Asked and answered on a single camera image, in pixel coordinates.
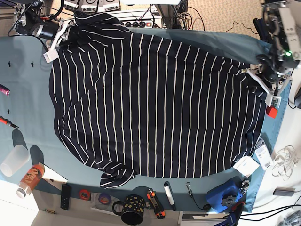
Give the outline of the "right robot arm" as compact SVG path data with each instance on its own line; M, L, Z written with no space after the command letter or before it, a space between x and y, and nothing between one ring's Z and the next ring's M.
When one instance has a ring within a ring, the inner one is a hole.
M60 8L54 14L43 14L47 6L43 0L14 0L14 23L9 29L8 37L33 37L49 52L60 46L75 42L78 29L75 26L75 15L70 18L59 18L63 14L65 1L60 1Z

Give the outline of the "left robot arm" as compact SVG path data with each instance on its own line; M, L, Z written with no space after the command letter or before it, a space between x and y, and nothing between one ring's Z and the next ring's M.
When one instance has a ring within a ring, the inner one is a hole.
M253 21L261 40L270 48L258 54L257 62L243 72L251 79L248 88L261 99L280 94L289 81L289 72L301 64L300 38L289 4L287 0L266 0L262 18Z

